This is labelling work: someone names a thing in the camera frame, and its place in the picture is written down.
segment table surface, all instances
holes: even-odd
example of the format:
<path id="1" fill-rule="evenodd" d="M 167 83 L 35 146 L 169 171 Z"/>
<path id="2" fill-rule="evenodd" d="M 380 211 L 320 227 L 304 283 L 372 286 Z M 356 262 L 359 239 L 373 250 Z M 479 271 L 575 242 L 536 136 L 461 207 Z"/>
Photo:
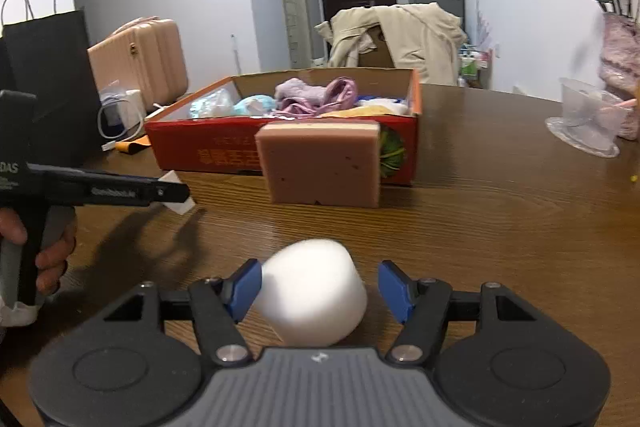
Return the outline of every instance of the table surface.
<path id="1" fill-rule="evenodd" d="M 379 209 L 272 205 L 260 177 L 185 172 L 197 210 L 84 207 L 63 292 L 0 349 L 0 396 L 25 426 L 41 425 L 27 393 L 30 360 L 57 335 L 143 280 L 185 288 L 266 260 L 302 239 L 340 241 L 367 284 L 367 314 L 348 344 L 386 351 L 399 327 L 376 291 L 393 259 L 412 277 L 477 291 L 507 285 L 597 349 L 612 391 L 600 427 L 636 427 L 640 415 L 640 187 L 637 143 L 614 160 L 587 155 L 548 132 L 555 102 L 499 92 L 423 86 L 415 186 L 383 187 Z M 150 150 L 112 153 L 93 167 L 157 176 Z M 452 325 L 450 343 L 472 333 Z M 250 312 L 240 326 L 254 354 L 278 338 Z M 170 334 L 194 346 L 189 324 Z"/>

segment vase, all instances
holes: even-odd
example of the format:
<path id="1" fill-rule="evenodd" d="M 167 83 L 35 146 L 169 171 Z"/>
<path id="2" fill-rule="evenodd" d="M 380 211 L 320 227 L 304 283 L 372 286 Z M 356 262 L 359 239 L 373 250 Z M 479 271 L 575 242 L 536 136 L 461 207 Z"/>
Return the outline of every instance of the vase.
<path id="1" fill-rule="evenodd" d="M 622 100 L 638 95 L 640 86 L 640 34 L 633 19 L 614 13 L 604 15 L 605 32 L 600 77 L 607 90 Z M 640 109 L 636 106 L 622 125 L 619 136 L 638 139 Z"/>

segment translucent plastic cup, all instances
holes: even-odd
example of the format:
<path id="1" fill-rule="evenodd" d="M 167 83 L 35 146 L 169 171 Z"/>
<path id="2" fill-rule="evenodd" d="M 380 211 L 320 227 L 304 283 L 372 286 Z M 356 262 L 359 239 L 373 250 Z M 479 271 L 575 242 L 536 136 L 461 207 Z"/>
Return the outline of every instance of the translucent plastic cup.
<path id="1" fill-rule="evenodd" d="M 579 80 L 562 78 L 562 118 L 549 118 L 546 126 L 562 141 L 582 151 L 614 158 L 614 143 L 631 109 L 618 107 L 623 100 Z"/>

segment red cardboard box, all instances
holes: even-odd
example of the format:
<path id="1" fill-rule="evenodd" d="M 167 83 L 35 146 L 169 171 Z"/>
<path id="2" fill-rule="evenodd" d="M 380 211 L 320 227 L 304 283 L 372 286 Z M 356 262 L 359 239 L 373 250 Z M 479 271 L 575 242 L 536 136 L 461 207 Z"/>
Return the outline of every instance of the red cardboard box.
<path id="1" fill-rule="evenodd" d="M 190 94 L 145 123 L 160 168 L 177 171 L 260 172 L 255 134 L 273 121 L 270 117 L 233 116 L 189 120 L 195 100 L 232 83 L 241 98 L 254 94 L 273 96 L 278 84 L 293 77 L 313 86 L 327 86 L 338 76 L 355 80 L 360 95 L 405 98 L 409 116 L 369 116 L 381 131 L 382 182 L 411 184 L 417 160 L 418 117 L 421 113 L 420 84 L 414 70 L 373 68 L 318 68 L 274 73 L 230 76 Z"/>

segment green plant picture on box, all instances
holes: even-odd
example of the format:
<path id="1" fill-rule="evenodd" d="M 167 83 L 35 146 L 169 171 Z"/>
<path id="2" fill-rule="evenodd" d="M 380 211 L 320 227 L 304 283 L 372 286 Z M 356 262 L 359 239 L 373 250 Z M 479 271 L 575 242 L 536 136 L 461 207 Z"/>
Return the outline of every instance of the green plant picture on box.
<path id="1" fill-rule="evenodd" d="M 396 131 L 380 126 L 380 177 L 390 178 L 400 170 L 406 160 L 404 142 Z"/>

